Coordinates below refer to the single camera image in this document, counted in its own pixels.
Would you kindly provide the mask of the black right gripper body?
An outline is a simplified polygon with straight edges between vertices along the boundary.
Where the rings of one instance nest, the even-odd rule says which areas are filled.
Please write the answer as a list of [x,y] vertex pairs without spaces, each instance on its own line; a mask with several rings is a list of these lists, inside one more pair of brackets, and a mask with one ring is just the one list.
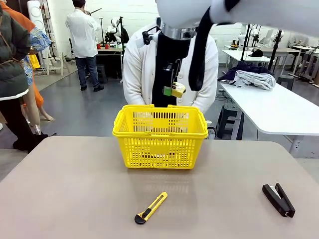
[[191,40],[176,40],[159,37],[159,65],[164,68],[169,64],[180,68],[182,60],[188,56]]

